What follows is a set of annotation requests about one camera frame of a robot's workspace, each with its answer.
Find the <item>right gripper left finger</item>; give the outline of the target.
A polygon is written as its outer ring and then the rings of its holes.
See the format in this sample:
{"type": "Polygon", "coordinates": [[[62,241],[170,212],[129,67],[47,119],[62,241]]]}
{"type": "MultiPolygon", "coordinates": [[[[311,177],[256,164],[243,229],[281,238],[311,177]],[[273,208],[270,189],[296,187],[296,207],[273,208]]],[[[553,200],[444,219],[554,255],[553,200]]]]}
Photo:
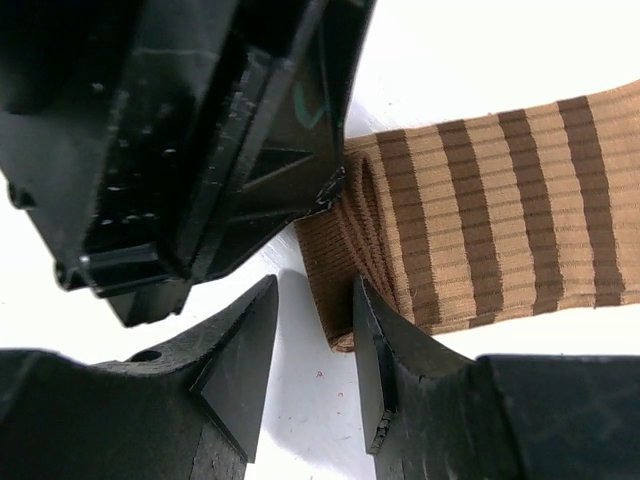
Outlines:
{"type": "Polygon", "coordinates": [[[264,277],[125,361],[1,354],[5,479],[241,479],[257,453],[278,318],[264,277]]]}

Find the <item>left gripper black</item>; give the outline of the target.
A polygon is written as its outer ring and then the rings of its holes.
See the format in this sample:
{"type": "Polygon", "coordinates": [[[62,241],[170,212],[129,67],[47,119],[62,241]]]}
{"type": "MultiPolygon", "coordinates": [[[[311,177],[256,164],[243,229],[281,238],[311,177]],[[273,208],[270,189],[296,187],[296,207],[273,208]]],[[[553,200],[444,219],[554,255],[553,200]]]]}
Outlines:
{"type": "Polygon", "coordinates": [[[1,171],[132,327],[328,209],[370,1],[5,1],[1,171]]]}

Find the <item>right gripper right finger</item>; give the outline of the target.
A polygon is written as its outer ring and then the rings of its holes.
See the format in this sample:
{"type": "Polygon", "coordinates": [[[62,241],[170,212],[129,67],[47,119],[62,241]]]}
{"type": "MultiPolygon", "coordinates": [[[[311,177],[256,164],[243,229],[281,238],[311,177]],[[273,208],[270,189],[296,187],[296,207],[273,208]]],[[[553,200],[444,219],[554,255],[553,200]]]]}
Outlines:
{"type": "Polygon", "coordinates": [[[366,451],[380,479],[635,479],[635,356],[471,360],[364,278],[353,335],[366,451]]]}

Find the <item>brown striped sock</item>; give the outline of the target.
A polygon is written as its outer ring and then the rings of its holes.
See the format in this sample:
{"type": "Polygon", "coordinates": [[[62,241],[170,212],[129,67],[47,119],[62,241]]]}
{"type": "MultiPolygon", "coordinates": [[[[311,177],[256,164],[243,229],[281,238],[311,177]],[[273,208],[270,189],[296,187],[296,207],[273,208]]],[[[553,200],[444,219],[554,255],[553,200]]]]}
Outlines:
{"type": "Polygon", "coordinates": [[[639,86],[345,146],[346,184],[296,232],[329,345],[352,285],[444,334],[639,300],[639,86]]]}

